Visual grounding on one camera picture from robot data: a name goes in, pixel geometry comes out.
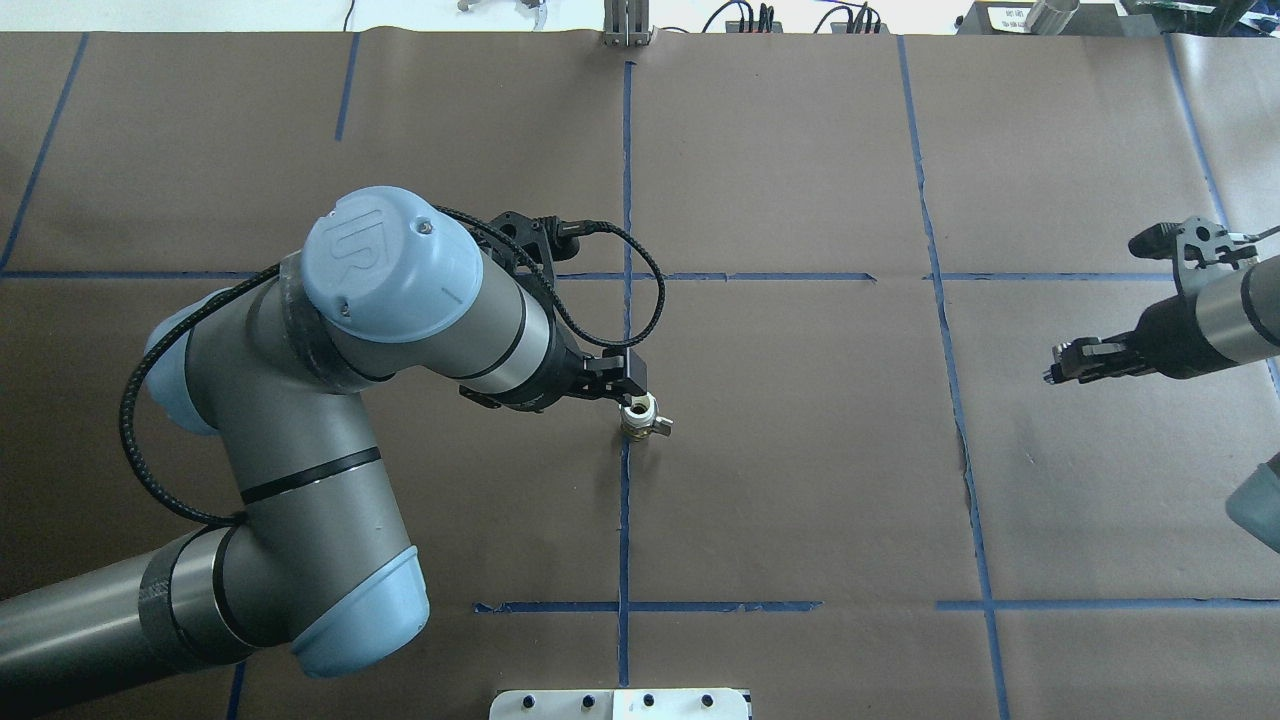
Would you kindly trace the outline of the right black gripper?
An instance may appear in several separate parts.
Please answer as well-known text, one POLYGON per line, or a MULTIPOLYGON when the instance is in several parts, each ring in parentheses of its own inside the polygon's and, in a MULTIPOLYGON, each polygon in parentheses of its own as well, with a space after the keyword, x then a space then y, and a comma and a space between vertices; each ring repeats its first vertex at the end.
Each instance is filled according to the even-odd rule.
POLYGON ((1050 386, 1152 373, 1188 380, 1231 366, 1231 360, 1206 340, 1196 302, 1181 296, 1148 306, 1126 343, 1075 338, 1055 345, 1051 356, 1052 363, 1042 375, 1050 386))

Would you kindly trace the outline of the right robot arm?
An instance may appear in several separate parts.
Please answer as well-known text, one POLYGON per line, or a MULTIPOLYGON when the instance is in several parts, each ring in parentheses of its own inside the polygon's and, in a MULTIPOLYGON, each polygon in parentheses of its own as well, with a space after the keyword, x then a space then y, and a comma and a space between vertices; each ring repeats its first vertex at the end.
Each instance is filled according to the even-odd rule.
POLYGON ((1188 380, 1277 356, 1277 259, 1148 306, 1133 331, 1052 348, 1051 386, 1152 373, 1188 380))

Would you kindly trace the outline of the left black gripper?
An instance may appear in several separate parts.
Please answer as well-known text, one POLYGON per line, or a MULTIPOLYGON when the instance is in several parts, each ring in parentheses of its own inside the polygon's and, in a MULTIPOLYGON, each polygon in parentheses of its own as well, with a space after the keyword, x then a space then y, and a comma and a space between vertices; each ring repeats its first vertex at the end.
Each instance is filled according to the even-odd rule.
POLYGON ((649 387, 646 364, 635 350, 604 350, 599 357, 552 345, 538 369, 503 392, 462 384, 460 395, 484 407, 540 413, 566 396, 632 405, 649 387))

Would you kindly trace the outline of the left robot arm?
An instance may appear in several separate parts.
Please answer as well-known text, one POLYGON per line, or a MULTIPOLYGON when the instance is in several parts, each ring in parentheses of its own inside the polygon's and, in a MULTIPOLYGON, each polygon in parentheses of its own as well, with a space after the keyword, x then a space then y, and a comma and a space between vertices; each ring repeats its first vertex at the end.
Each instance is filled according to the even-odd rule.
POLYGON ((361 395, 421 366, 484 407, 628 410, 634 347, 588 333, 554 264, 609 222, 483 222, 394 186, 338 199, 298 252, 160 324, 116 423, 145 491, 198 524, 159 550, 3 602, 3 716, 28 719, 287 646, 361 671, 430 603, 361 395))

